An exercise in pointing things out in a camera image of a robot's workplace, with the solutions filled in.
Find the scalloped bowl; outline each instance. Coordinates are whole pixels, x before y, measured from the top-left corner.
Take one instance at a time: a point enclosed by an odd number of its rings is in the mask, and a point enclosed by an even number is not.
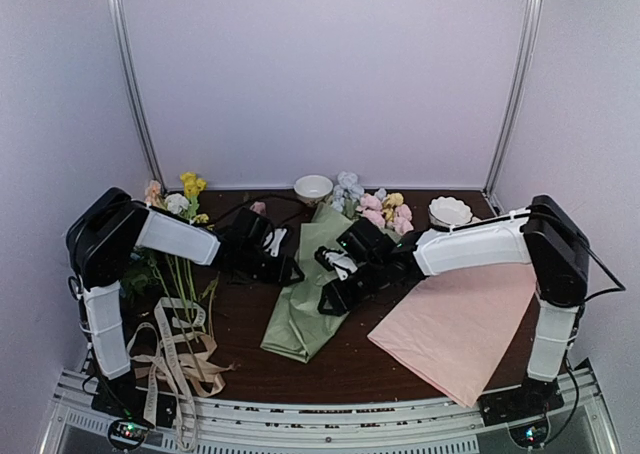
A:
[[[438,197],[429,204],[429,220],[433,226],[461,226],[469,224],[472,218],[471,208],[455,197]]]

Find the white backdrop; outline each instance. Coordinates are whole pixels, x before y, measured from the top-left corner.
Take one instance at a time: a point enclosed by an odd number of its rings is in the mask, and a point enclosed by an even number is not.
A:
[[[169,187],[484,184],[525,0],[124,0]]]

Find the yellow flower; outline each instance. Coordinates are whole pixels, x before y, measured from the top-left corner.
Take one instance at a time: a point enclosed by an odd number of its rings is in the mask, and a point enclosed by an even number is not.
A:
[[[207,181],[199,178],[195,172],[187,171],[180,176],[184,185],[184,196],[187,199],[198,196],[207,187]]]
[[[207,188],[207,181],[199,177],[198,179],[196,179],[196,186],[198,186],[198,194],[200,194]]]
[[[197,224],[205,224],[209,222],[209,216],[206,214],[198,214],[196,217],[193,218],[193,222]]]
[[[394,208],[404,204],[404,197],[399,192],[394,192],[393,194],[389,194],[387,198],[384,200],[382,205],[387,208]]]
[[[183,172],[182,175],[180,176],[180,180],[182,181],[183,184],[186,184],[187,182],[190,182],[190,181],[195,181],[196,173],[191,171]]]
[[[393,221],[393,208],[391,207],[387,207],[386,209],[382,210],[382,215],[384,216],[384,220],[387,222],[392,222]]]

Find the green wrapping paper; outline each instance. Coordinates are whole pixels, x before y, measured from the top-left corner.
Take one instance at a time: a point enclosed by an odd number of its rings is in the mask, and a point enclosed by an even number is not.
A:
[[[297,260],[305,280],[280,292],[260,347],[307,363],[337,332],[347,317],[318,312],[322,286],[335,279],[313,257],[320,246],[339,249],[336,238],[352,221],[326,204],[320,204],[311,223],[300,230]]]

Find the white wall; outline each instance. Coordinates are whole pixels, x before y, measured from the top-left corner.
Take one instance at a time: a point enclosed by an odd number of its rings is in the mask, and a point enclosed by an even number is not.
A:
[[[106,0],[0,0],[0,451],[32,452],[84,345],[63,235],[148,178]]]
[[[538,43],[497,196],[551,194],[625,282],[588,304],[589,356],[626,453],[640,445],[640,3],[544,0]],[[607,285],[592,268],[592,289]]]
[[[480,187],[525,0],[124,0],[170,187]]]

